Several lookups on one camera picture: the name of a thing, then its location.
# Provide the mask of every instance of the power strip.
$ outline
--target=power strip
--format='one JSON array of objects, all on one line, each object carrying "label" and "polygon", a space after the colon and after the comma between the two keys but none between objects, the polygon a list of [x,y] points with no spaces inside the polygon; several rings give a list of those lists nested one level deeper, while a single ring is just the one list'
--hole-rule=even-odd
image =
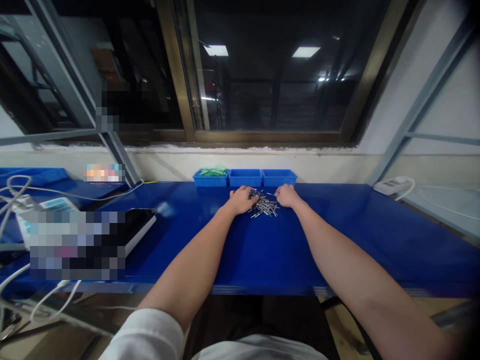
[{"label": "power strip", "polygon": [[387,180],[379,181],[373,185],[373,190],[390,196],[401,191],[407,190],[412,185],[409,177],[396,176]]}]

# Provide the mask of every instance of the blue tray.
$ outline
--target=blue tray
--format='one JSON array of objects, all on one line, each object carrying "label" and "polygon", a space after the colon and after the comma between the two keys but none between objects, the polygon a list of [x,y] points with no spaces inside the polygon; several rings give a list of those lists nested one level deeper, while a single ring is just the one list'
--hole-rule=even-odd
[{"label": "blue tray", "polygon": [[230,186],[234,188],[242,185],[254,188],[262,186],[262,173],[259,169],[231,169],[228,178]]},{"label": "blue tray", "polygon": [[193,181],[197,188],[225,188],[227,186],[230,170],[226,172],[225,176],[199,176],[202,170],[198,170],[193,175]]},{"label": "blue tray", "polygon": [[295,185],[297,175],[290,169],[263,169],[263,186],[279,187],[283,184]]},{"label": "blue tray", "polygon": [[[33,178],[30,186],[42,187],[56,183],[60,180],[69,179],[69,175],[61,167],[0,167],[0,186],[7,185],[7,180],[13,175],[28,175]],[[26,178],[13,179],[12,185],[24,185]]]}]

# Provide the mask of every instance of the fluorescent light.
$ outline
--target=fluorescent light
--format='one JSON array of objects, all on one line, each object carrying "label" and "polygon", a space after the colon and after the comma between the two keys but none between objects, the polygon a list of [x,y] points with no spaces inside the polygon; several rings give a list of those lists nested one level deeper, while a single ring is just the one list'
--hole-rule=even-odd
[{"label": "fluorescent light", "polygon": [[206,52],[210,56],[228,56],[229,52],[227,51],[227,47],[225,45],[210,45],[209,47],[206,47],[203,45],[205,48]]},{"label": "fluorescent light", "polygon": [[320,50],[320,46],[300,46],[291,57],[311,58],[318,50]]}]

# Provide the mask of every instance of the green item in bin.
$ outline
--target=green item in bin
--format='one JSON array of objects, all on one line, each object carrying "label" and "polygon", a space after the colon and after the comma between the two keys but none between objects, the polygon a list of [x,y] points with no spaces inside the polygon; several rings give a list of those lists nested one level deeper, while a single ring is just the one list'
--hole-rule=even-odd
[{"label": "green item in bin", "polygon": [[228,169],[222,165],[217,165],[215,167],[205,167],[197,176],[225,176],[227,175]]}]

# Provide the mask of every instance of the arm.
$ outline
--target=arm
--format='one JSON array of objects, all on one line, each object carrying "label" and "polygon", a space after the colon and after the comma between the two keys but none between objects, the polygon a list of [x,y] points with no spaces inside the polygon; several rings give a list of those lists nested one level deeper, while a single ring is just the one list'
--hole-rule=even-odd
[{"label": "arm", "polygon": [[278,202],[298,216],[318,269],[386,359],[447,359],[447,336],[365,251],[330,226],[291,185]]},{"label": "arm", "polygon": [[230,200],[173,259],[138,309],[163,310],[187,330],[212,288],[234,217],[258,200],[249,199],[250,190],[242,186],[230,192]]}]

